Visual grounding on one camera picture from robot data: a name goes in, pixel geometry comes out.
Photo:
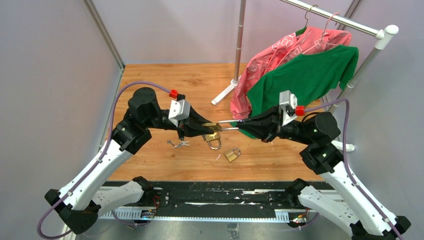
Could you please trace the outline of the small brass padlock with key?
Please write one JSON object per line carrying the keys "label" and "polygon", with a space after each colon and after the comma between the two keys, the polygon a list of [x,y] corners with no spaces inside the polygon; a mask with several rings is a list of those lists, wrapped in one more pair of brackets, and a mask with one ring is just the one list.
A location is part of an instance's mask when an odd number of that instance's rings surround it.
{"label": "small brass padlock with key", "polygon": [[221,124],[238,123],[238,120],[222,120],[218,122],[207,122],[203,123],[202,126],[211,129],[214,132],[232,131],[238,130],[238,127],[222,127]]}

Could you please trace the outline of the large brass padlock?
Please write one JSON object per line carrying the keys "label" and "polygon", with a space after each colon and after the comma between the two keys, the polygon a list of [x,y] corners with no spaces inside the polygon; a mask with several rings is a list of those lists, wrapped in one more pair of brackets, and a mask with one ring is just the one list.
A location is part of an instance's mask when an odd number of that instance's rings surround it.
{"label": "large brass padlock", "polygon": [[233,162],[241,155],[241,150],[239,148],[233,148],[224,153],[225,158],[229,162]]}

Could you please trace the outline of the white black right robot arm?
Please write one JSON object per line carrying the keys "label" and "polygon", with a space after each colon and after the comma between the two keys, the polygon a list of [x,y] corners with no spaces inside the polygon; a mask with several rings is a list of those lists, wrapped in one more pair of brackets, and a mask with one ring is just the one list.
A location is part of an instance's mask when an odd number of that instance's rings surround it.
{"label": "white black right robot arm", "polygon": [[411,227],[407,217],[384,207],[356,177],[347,160],[347,147],[333,144],[345,131],[339,129],[330,112],[274,106],[235,125],[264,143],[280,138],[304,144],[300,152],[303,163],[344,200],[344,204],[337,203],[298,178],[286,189],[285,201],[290,208],[315,210],[353,240],[401,240]]}

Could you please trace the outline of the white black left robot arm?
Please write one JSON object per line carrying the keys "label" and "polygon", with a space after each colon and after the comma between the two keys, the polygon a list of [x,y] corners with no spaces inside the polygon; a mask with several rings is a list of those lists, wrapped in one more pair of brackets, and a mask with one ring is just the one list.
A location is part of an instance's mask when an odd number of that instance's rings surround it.
{"label": "white black left robot arm", "polygon": [[152,203],[154,187],[142,176],[110,191],[100,191],[112,173],[151,139],[151,129],[176,131],[181,140],[213,133],[207,127],[208,120],[191,107],[184,95],[171,92],[170,96],[170,108],[161,109],[154,89],[137,89],[123,119],[110,130],[98,154],[67,185],[45,194],[52,210],[74,234],[86,232],[99,217],[119,207],[132,203],[146,207]]}

